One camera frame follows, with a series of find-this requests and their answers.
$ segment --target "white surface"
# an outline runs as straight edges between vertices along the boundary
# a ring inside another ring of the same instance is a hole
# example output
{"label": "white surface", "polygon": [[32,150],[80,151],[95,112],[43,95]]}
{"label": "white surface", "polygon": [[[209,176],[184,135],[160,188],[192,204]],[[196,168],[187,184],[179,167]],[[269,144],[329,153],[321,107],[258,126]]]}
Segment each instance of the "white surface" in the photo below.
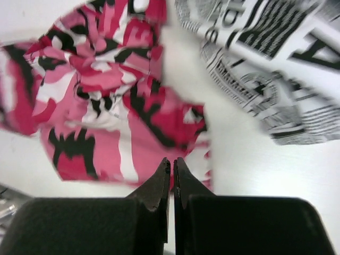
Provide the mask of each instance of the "white surface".
{"label": "white surface", "polygon": [[[0,40],[38,37],[54,20],[81,0],[0,1]],[[168,1],[169,25],[164,84],[183,97],[206,103],[212,136],[212,163],[217,194],[300,197],[319,211],[340,252],[340,141],[314,146],[275,145],[256,120],[226,99],[199,60],[194,36],[175,18]],[[71,183],[58,179],[38,139],[0,132],[0,182],[33,196],[121,197],[131,188],[115,184]],[[174,214],[170,210],[169,244],[174,251]]]}

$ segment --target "folded cloth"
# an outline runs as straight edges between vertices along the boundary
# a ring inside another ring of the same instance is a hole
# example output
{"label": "folded cloth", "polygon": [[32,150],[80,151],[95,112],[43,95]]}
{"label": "folded cloth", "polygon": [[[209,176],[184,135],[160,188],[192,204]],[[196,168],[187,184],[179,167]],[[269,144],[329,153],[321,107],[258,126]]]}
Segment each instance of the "folded cloth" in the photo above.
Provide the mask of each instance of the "folded cloth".
{"label": "folded cloth", "polygon": [[210,187],[203,106],[161,86],[164,0],[95,0],[36,41],[3,45],[3,128],[42,143],[63,180],[141,184],[184,157]]}
{"label": "folded cloth", "polygon": [[227,97],[279,145],[340,139],[340,2],[176,0]]}

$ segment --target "black object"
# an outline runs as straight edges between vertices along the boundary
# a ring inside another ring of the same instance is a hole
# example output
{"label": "black object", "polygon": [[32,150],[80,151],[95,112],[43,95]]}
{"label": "black object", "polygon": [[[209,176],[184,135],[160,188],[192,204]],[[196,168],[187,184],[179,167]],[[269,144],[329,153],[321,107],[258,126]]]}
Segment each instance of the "black object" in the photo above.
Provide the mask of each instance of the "black object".
{"label": "black object", "polygon": [[[163,254],[170,163],[126,198],[33,199],[0,255]],[[300,199],[220,197],[174,162],[177,255],[334,254],[316,210]]]}

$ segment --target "crumpled fabric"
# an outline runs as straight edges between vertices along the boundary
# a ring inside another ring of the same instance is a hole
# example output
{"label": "crumpled fabric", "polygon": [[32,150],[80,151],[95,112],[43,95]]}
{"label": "crumpled fabric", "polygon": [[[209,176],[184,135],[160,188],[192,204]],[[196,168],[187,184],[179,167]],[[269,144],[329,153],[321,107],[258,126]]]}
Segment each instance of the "crumpled fabric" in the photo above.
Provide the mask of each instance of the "crumpled fabric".
{"label": "crumpled fabric", "polygon": [[340,139],[338,0],[176,0],[227,98],[279,145]]}
{"label": "crumpled fabric", "polygon": [[161,85],[164,0],[95,0],[0,49],[5,129],[40,138],[63,180],[140,185],[184,157],[210,187],[203,106]]}

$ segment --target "cloth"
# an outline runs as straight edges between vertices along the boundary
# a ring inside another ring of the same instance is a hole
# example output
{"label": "cloth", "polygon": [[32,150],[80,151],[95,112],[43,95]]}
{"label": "cloth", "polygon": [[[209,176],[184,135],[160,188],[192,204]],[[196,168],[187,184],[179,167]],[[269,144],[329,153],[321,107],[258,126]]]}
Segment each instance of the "cloth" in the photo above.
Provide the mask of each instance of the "cloth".
{"label": "cloth", "polygon": [[176,0],[228,98],[279,145],[340,139],[338,0]]}
{"label": "cloth", "polygon": [[3,127],[41,141],[63,180],[139,185],[184,157],[210,187],[203,106],[161,86],[164,0],[95,0],[0,50]]}

